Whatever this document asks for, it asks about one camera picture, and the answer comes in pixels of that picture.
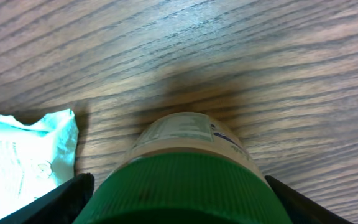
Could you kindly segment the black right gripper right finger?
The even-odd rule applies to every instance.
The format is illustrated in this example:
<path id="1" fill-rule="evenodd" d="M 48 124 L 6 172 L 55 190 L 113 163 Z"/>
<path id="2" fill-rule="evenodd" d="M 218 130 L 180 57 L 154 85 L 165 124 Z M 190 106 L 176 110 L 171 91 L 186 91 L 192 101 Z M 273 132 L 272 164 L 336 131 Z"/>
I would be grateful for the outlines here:
<path id="1" fill-rule="evenodd" d="M 353 224 L 276 178 L 266 175 L 265 179 L 281 201 L 293 224 Z"/>

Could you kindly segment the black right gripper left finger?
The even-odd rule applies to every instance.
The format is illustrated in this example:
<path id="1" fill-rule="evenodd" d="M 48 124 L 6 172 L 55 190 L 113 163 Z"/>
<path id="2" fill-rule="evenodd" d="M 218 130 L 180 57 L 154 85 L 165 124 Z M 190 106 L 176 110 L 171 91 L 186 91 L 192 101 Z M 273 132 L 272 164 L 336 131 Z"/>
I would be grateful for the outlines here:
<path id="1" fill-rule="evenodd" d="M 0 224 L 73 223 L 94 192 L 94 176 L 80 174 L 18 211 Z"/>

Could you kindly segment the teal packet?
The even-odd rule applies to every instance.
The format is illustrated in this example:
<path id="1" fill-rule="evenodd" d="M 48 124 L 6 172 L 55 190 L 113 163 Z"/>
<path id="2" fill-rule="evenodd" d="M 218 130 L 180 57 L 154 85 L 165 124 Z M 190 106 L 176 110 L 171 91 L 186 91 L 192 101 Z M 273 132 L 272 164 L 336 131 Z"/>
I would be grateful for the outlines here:
<path id="1" fill-rule="evenodd" d="M 73 178 L 78 133 L 70 109 L 34 124 L 0 115 L 0 219 Z"/>

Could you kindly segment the green lid small jar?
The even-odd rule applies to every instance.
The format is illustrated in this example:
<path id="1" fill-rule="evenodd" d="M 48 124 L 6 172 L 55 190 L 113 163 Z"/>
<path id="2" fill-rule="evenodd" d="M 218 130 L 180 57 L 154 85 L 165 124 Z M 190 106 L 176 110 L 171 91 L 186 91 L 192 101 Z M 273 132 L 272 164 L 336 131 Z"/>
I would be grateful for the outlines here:
<path id="1" fill-rule="evenodd" d="M 290 223 L 238 137 L 200 113 L 152 123 L 77 223 Z"/>

